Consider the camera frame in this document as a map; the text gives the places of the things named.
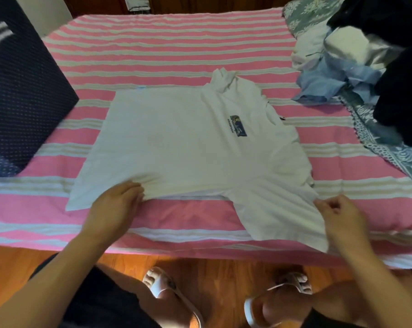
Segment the striped bedsheet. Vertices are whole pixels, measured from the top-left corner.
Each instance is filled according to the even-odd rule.
[[[281,9],[190,15],[83,16],[44,39],[80,97],[29,166],[0,180],[0,244],[60,250],[80,230],[86,210],[65,212],[77,177],[116,90],[201,86],[216,68],[236,70],[263,89],[300,134],[323,198],[341,192],[370,217],[378,253],[412,267],[412,181],[358,141],[345,107],[291,100],[298,73],[295,39]],[[254,241],[223,198],[151,200],[111,252],[256,259],[332,265],[335,255],[292,241]]]

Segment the white wall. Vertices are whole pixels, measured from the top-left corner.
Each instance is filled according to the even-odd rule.
[[[63,0],[17,0],[41,37],[72,20]]]

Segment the person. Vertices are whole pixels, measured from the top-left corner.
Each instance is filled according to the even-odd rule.
[[[204,327],[201,314],[163,270],[149,270],[141,282],[96,264],[127,232],[142,199],[142,186],[133,182],[104,192],[79,234],[0,307],[0,327]],[[324,217],[330,242],[356,281],[311,295],[302,274],[282,276],[283,287],[246,302],[252,326],[275,326],[291,319],[303,321],[304,328],[412,328],[412,276],[397,279],[376,257],[366,216],[343,195],[314,204]]]

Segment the black shorts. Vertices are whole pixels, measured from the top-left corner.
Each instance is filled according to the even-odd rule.
[[[360,326],[329,319],[312,309],[300,328],[360,328]]]
[[[53,255],[31,275],[44,268]],[[161,328],[139,306],[138,297],[94,267],[69,304],[60,328]]]

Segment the hand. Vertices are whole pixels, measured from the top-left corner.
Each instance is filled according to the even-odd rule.
[[[143,192],[140,183],[130,181],[111,187],[92,204],[80,234],[108,248],[131,226]]]
[[[351,252],[371,249],[367,216],[345,195],[316,199],[315,207],[322,214],[329,241],[344,257]]]

